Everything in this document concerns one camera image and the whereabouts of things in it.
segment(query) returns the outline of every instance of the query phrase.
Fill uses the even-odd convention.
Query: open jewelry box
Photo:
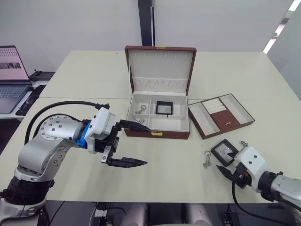
[[[133,93],[127,120],[141,122],[152,130],[135,132],[125,129],[126,135],[188,139],[187,94],[196,49],[126,46],[125,51]],[[170,110],[170,106],[157,107],[157,102],[162,101],[172,102],[171,114],[156,114],[162,108]]]
[[[190,104],[188,111],[203,139],[251,125],[255,121],[232,94]]]

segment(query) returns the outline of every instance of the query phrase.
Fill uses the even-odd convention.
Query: white wall
[[[301,5],[267,55],[301,100]]]
[[[153,0],[155,43],[263,51],[293,0]]]
[[[0,45],[16,45],[28,74],[72,50],[141,44],[137,0],[0,0]]]

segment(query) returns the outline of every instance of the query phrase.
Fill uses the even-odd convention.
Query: laptop keyboard
[[[19,98],[27,86],[0,86],[0,98]]]

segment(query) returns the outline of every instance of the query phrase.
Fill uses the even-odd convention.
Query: laptop
[[[11,113],[32,85],[15,46],[0,46],[0,113]]]

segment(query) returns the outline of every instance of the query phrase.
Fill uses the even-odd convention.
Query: laptop screen
[[[26,70],[14,46],[0,46],[0,81],[2,80],[28,80]]]

